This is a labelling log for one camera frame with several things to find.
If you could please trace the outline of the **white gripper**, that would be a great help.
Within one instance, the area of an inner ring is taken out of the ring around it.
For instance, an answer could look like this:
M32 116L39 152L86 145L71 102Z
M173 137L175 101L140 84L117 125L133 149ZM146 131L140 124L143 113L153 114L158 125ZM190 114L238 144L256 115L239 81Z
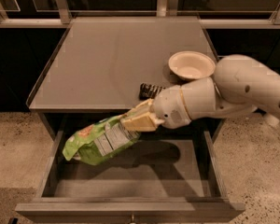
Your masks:
M156 115L149 112L152 104ZM162 90L154 101L151 98L143 101L127 115L120 122L126 130L134 132L154 132L161 124L167 129L176 129L191 123L178 85Z

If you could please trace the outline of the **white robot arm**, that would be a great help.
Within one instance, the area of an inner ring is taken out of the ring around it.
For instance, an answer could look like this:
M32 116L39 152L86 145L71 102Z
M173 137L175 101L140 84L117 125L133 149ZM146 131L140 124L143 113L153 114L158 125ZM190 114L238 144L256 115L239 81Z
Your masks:
M261 109L280 119L280 75L244 55L221 59L206 78L161 91L123 115L129 131L176 129L201 118L228 119Z

